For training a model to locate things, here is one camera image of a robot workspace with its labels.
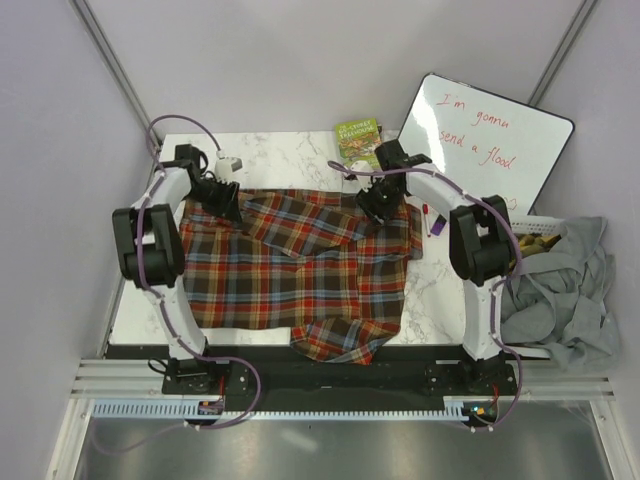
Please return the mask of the red brown plaid shirt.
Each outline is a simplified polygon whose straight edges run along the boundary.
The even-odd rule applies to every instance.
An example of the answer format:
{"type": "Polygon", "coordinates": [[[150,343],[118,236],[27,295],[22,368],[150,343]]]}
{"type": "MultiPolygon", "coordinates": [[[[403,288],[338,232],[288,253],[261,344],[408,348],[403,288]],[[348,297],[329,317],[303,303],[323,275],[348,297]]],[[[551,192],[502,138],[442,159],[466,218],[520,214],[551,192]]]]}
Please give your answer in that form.
{"type": "Polygon", "coordinates": [[[286,328],[298,353],[370,363],[401,329],[408,265],[422,256],[418,209],[383,225],[352,194],[248,190],[233,225],[187,200],[184,288],[204,329],[286,328]]]}

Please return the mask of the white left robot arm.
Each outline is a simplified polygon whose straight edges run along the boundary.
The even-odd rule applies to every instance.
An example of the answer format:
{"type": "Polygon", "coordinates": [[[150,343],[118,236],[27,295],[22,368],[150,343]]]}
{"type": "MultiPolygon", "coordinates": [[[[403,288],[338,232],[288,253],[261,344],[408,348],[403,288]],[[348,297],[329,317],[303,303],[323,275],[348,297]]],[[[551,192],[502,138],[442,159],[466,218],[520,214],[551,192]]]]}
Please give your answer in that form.
{"type": "Polygon", "coordinates": [[[112,214],[121,274],[154,307],[168,340],[171,361],[180,365],[193,360],[184,379],[198,393],[215,389],[220,371],[208,362],[208,341],[188,303],[183,281],[186,256],[174,214],[188,199],[200,204],[209,216],[239,226],[240,185],[232,174],[242,167],[241,159],[218,152],[209,170],[204,151],[180,144],[173,160],[156,164],[142,197],[112,214]]]}

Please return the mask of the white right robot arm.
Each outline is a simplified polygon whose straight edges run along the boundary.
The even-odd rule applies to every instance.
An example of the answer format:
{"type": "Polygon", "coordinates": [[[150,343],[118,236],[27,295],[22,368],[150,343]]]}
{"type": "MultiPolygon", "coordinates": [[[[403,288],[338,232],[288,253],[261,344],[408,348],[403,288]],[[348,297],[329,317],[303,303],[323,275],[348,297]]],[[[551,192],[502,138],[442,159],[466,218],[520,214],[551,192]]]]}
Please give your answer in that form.
{"type": "Polygon", "coordinates": [[[449,260],[463,281],[466,325],[462,346],[472,360],[458,368],[467,392],[483,392],[494,381],[485,360],[502,351],[497,329],[498,297],[521,254],[505,200],[477,198],[446,177],[424,154],[408,155],[397,140],[375,149],[377,170],[357,161],[346,174],[360,184],[356,200],[375,223],[384,225],[407,196],[418,199],[449,225],[449,260]]]}

